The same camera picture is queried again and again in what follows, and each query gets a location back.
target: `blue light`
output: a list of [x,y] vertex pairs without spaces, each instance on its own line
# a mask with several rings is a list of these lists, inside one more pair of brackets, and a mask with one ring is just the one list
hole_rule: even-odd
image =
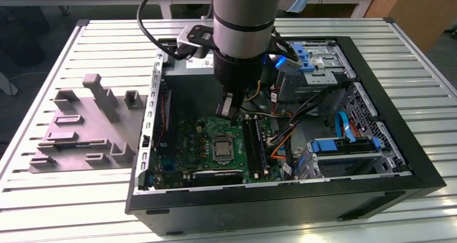
[[284,62],[286,62],[286,57],[282,56],[282,57],[280,57],[280,60],[278,60],[278,63],[276,63],[276,65],[275,65],[275,67],[279,68],[279,67],[284,64]]

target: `white table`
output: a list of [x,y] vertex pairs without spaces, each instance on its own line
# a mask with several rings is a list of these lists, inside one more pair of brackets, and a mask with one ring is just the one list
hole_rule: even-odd
[[[149,20],[158,37],[176,37],[199,20]],[[187,242],[414,242],[457,238],[457,92],[396,24],[383,19],[280,19],[288,36],[351,36],[448,186],[367,220],[191,234]],[[74,30],[0,161],[0,242],[151,242],[162,239],[125,214],[130,169],[27,172],[57,109],[58,88],[99,73],[117,95],[150,89],[155,45],[137,21],[91,21]]]

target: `ram slot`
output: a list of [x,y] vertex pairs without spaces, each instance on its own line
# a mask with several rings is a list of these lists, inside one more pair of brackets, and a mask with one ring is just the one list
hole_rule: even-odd
[[248,157],[248,170],[252,178],[259,178],[258,173],[258,162],[255,158],[255,149],[252,145],[251,129],[250,129],[250,119],[243,119],[243,135],[244,135],[244,146],[246,153]]
[[268,170],[267,170],[267,156],[266,156],[266,148],[264,148],[264,140],[263,140],[263,132],[260,130],[260,126],[259,126],[259,120],[255,119],[255,123],[256,123],[256,130],[258,130],[258,142],[259,142],[259,158],[260,158],[260,163],[262,163],[262,172],[264,174],[268,174]]
[[255,163],[256,163],[256,171],[259,177],[264,176],[264,169],[263,169],[263,161],[262,161],[262,144],[259,142],[258,136],[258,127],[256,127],[258,119],[250,120],[250,130],[251,130],[251,142],[254,147],[254,154],[255,154]]

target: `yellow wire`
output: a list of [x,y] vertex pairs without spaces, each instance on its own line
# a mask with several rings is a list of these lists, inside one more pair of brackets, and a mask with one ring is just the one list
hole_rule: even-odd
[[251,98],[248,98],[244,102],[250,102],[252,99],[255,99],[255,97],[258,97],[259,93],[260,93],[260,80],[258,81],[258,91],[256,91],[256,94]]

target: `gray fixture block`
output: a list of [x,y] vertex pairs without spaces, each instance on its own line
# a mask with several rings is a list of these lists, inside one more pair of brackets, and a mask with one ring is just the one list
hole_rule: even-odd
[[93,149],[111,149],[113,143],[109,139],[93,139],[90,146]]
[[35,168],[54,168],[58,165],[57,160],[50,156],[34,157],[31,160],[31,166]]
[[99,74],[87,74],[83,79],[83,86],[89,88],[95,97],[95,103],[99,109],[106,114],[111,123],[121,121],[121,116],[117,112],[118,99],[111,89],[105,89],[101,84],[102,77]]
[[141,94],[137,90],[129,90],[125,96],[125,102],[127,104],[129,109],[142,109],[145,108],[145,104],[142,101]]
[[77,101],[79,101],[79,98],[71,89],[58,91],[54,102],[62,112],[75,110],[74,102]]
[[37,149],[46,155],[58,153],[61,151],[54,145],[54,142],[41,142]]
[[78,140],[78,133],[77,132],[50,132],[46,139],[51,141],[65,141],[65,140],[75,141]]
[[[142,102],[146,103],[147,96],[142,95]],[[129,143],[130,148],[137,153],[137,147],[142,135],[142,121],[145,118],[145,109],[129,109],[125,101],[125,95],[117,97],[118,107],[117,112],[121,116],[118,123],[110,123],[101,111],[93,97],[81,97],[79,101],[74,102],[74,111],[63,113],[57,110],[54,120],[59,117],[82,116],[83,123],[67,123],[59,125],[50,123],[46,135],[50,133],[78,134],[78,140],[50,141],[47,138],[38,145],[37,158],[49,155],[57,160],[57,166],[31,166],[30,172],[59,172],[59,171],[83,171],[95,169],[117,169],[131,168],[133,163],[122,163],[111,156],[113,144],[123,147]],[[87,154],[106,154],[110,162],[98,165],[91,165],[86,159]]]
[[55,119],[55,124],[59,126],[70,124],[82,124],[83,122],[85,118],[81,115],[61,116]]
[[119,146],[114,144],[110,155],[115,159],[117,163],[131,163],[134,160],[135,152],[127,143],[125,143],[123,145],[123,150],[121,150]]
[[110,159],[105,153],[90,153],[86,154],[86,160],[90,165],[109,164]]

